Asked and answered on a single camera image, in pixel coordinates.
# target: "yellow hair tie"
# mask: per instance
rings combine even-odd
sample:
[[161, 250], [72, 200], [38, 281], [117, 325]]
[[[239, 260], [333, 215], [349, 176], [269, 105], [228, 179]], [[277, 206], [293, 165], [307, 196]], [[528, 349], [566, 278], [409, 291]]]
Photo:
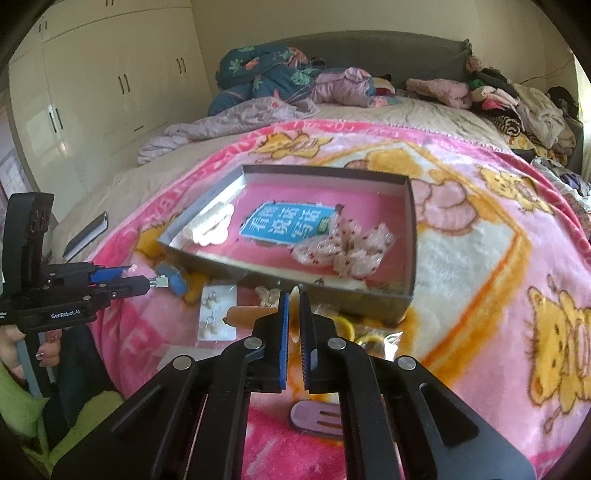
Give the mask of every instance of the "yellow hair tie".
[[355, 341], [355, 327], [350, 321], [348, 321], [345, 317], [342, 317], [340, 315], [335, 315], [334, 317], [331, 317], [331, 319], [333, 320], [333, 322], [338, 323], [347, 331], [347, 340], [349, 340], [350, 342]]
[[368, 343], [383, 343], [384, 342], [384, 337], [380, 336], [380, 335], [376, 335], [375, 333], [369, 333], [367, 335], [364, 335], [363, 337], [359, 338], [357, 340], [357, 345], [360, 346], [364, 346], [367, 345]]

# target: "bed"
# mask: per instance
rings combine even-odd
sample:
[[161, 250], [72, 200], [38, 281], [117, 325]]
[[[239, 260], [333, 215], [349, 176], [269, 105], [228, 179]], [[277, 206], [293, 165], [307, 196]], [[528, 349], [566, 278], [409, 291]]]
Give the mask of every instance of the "bed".
[[[467, 41], [396, 32], [285, 42], [329, 66], [393, 73], [395, 85], [408, 77], [462, 80], [470, 54]], [[308, 157], [289, 151], [280, 163], [344, 167], [361, 160], [411, 177], [417, 283], [400, 324], [400, 352], [420, 359], [544, 475], [589, 410], [591, 247], [560, 193], [471, 112], [406, 98], [375, 109], [321, 105], [313, 119], [186, 145], [117, 175], [78, 204], [53, 233], [54, 259], [61, 262], [67, 242], [107, 211], [109, 231], [74, 260], [133, 263], [153, 274], [154, 258], [138, 248], [145, 236], [161, 232], [237, 165], [273, 163], [257, 151], [277, 134], [322, 145]], [[159, 291], [99, 315], [91, 325], [95, 342], [125, 396], [154, 375], [163, 345], [194, 345], [196, 309]], [[290, 361], [294, 376], [296, 363]], [[286, 412], [301, 398], [297, 384], [271, 400], [254, 396], [244, 478], [277, 476], [279, 469], [306, 480], [344, 476], [340, 445], [288, 425]]]

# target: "clear plastic packet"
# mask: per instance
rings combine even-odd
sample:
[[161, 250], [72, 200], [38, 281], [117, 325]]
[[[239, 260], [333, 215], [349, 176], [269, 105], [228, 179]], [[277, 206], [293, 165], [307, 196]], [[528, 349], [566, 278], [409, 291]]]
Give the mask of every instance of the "clear plastic packet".
[[383, 327], [381, 322], [371, 319], [351, 320], [332, 305], [317, 305], [313, 312], [332, 319], [339, 336], [357, 343], [367, 353], [389, 361], [396, 358], [403, 334], [400, 328]]
[[293, 258], [303, 265], [332, 266], [343, 277], [366, 278], [380, 266], [396, 241], [385, 223], [363, 232], [353, 219], [334, 214], [328, 236], [315, 236], [294, 246]]

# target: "bed headboard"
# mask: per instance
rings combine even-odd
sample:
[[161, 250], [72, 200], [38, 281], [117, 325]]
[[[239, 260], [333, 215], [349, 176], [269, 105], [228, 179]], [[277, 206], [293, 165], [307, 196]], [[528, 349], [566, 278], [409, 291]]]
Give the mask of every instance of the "bed headboard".
[[353, 30], [277, 40], [320, 57], [327, 68], [360, 67], [374, 76], [389, 73], [395, 87], [409, 78], [468, 80], [464, 63], [472, 55], [470, 40], [455, 41], [417, 33]]

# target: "yellow cartoon bear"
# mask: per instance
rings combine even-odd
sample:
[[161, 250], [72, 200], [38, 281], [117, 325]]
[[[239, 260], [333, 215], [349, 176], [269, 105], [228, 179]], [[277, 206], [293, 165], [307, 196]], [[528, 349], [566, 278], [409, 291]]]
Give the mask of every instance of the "yellow cartoon bear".
[[[553, 287], [551, 278], [548, 283]], [[555, 395], [560, 406], [546, 421], [552, 430], [559, 414], [572, 411], [577, 400], [591, 400], [591, 309], [577, 308], [567, 291], [558, 293], [558, 302], [528, 289], [534, 309], [530, 398], [542, 405]]]
[[521, 210], [533, 212], [534, 209], [538, 209], [554, 214], [550, 204], [538, 196], [531, 178], [518, 177], [506, 171], [498, 172], [486, 167], [480, 167], [480, 174], [490, 191], [506, 199], [515, 200], [519, 203]]
[[296, 138], [291, 138], [285, 133], [277, 133], [267, 136], [262, 145], [252, 153], [271, 154], [272, 160], [279, 160], [286, 155], [314, 158], [320, 151], [320, 147], [331, 140], [332, 137], [310, 137], [302, 132], [298, 132]]

